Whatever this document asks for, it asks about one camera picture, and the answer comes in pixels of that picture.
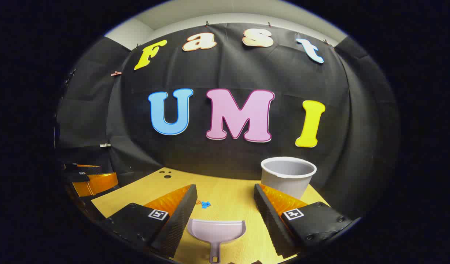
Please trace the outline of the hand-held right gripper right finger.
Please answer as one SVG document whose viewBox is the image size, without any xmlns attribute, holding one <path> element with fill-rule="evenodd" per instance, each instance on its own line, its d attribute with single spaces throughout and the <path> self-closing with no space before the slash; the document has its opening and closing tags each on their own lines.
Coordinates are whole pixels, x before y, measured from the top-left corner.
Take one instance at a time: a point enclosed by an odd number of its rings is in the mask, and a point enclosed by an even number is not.
<svg viewBox="0 0 450 264">
<path fill-rule="evenodd" d="M 323 202 L 307 204 L 265 184 L 255 184 L 254 200 L 276 253 L 285 258 L 319 251 L 360 221 Z"/>
</svg>

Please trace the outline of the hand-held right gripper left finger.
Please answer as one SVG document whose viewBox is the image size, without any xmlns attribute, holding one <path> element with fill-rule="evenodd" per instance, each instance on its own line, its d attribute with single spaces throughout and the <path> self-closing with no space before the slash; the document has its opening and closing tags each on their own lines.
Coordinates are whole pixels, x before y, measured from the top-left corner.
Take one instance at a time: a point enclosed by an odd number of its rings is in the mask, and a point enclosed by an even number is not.
<svg viewBox="0 0 450 264">
<path fill-rule="evenodd" d="M 174 257 L 196 200 L 197 187 L 189 184 L 145 205 L 129 203 L 100 226 L 138 251 Z"/>
</svg>

